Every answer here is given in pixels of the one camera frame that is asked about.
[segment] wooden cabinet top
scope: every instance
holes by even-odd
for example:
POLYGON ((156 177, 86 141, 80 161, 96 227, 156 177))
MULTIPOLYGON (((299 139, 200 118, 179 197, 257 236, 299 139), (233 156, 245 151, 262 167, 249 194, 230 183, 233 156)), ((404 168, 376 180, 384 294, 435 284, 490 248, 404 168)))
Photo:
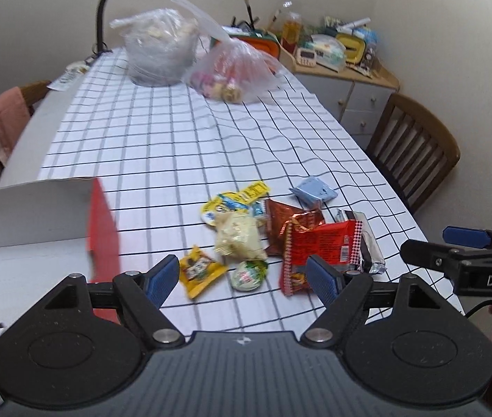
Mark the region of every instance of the wooden cabinet top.
POLYGON ((293 56, 286 50, 283 50, 283 48, 280 50, 279 61, 293 74, 326 76, 330 78, 338 78, 340 80, 349 80, 351 82, 383 86, 384 88, 391 88, 394 90, 398 90, 401 87, 401 83, 398 78, 391 72, 387 71, 387 69, 381 65, 379 60, 376 60, 372 77, 363 76, 362 74, 349 68, 344 69, 342 72, 335 72, 319 64, 316 65, 316 67, 304 67, 298 65, 293 56))

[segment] tied plastic bag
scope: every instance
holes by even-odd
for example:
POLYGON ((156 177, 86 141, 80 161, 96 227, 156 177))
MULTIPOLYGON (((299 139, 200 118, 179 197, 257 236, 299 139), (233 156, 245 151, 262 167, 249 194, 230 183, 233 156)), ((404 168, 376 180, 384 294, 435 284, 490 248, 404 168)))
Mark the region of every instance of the tied plastic bag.
POLYGON ((228 103, 255 100, 278 86, 278 60, 239 39, 231 39, 215 20, 189 1, 172 1, 191 11, 200 29, 219 40, 184 74, 184 83, 205 97, 228 103))
POLYGON ((169 86, 181 78, 195 59, 198 22, 175 9, 156 9, 110 23, 127 26, 122 32, 130 79, 141 86, 169 86))

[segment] silver bolt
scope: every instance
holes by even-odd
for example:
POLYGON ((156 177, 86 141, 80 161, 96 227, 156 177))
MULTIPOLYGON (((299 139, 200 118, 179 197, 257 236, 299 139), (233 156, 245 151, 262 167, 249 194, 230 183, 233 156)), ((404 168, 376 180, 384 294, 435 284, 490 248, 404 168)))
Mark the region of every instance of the silver bolt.
POLYGON ((176 342, 180 337, 180 333, 174 329, 158 329, 153 333, 153 338, 159 343, 176 342))
POLYGON ((333 333, 323 327, 314 327, 306 331, 306 338, 312 342, 328 342, 333 338, 333 333))

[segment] white tablecloth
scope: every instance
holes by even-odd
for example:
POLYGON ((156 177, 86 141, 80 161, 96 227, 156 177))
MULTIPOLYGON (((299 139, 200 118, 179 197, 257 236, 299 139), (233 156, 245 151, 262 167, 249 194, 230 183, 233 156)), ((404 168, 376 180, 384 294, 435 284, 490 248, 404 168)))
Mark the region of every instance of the white tablecloth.
MULTIPOLYGON (((323 209, 326 221, 337 209, 364 212, 387 261, 387 273, 376 280, 397 281, 411 270, 400 245, 425 239, 422 232, 316 96, 289 72, 279 80, 279 89, 256 103, 228 105, 184 84, 136 86, 126 75, 125 51, 116 50, 88 72, 39 178, 101 177, 120 231, 123 269, 146 271, 169 253, 182 258, 192 245, 217 257, 215 232, 199 215, 209 197, 262 179, 272 198, 301 206, 289 188, 315 175, 339 194, 323 209)), ((412 271, 461 309, 442 274, 412 271)), ((237 292, 224 277, 194 301, 178 284, 162 311, 186 336, 194 330, 292 330, 299 336, 323 306, 314 294, 285 297, 279 274, 280 259, 270 258, 268 277, 254 292, 237 292)), ((376 309, 370 318, 389 312, 376 309)))

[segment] yellow candy wrapper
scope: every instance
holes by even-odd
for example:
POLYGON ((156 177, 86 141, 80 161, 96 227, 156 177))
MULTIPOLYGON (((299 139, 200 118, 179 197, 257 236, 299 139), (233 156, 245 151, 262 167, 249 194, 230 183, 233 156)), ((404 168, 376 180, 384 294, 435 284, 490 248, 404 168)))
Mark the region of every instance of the yellow candy wrapper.
POLYGON ((186 288, 188 297, 194 299, 227 269, 194 246, 186 257, 180 259, 180 282, 186 288))
POLYGON ((254 217, 239 212, 217 213, 215 226, 217 228, 216 252, 241 260, 267 259, 254 217))
MULTIPOLYGON (((238 193, 234 191, 228 191, 221 194, 229 199, 232 199, 233 201, 238 202, 239 204, 249 206, 253 202, 257 201, 261 196, 269 194, 269 191, 269 187, 263 181, 258 180, 257 182, 248 185, 245 189, 239 191, 238 193)), ((230 211, 231 209, 229 209, 229 207, 225 205, 223 199, 221 199, 219 195, 217 195, 202 206, 200 210, 200 215, 203 222, 210 226, 214 226, 215 215, 217 213, 225 213, 230 211)), ((249 212, 249 210, 242 208, 237 208, 234 211, 239 213, 249 212)))

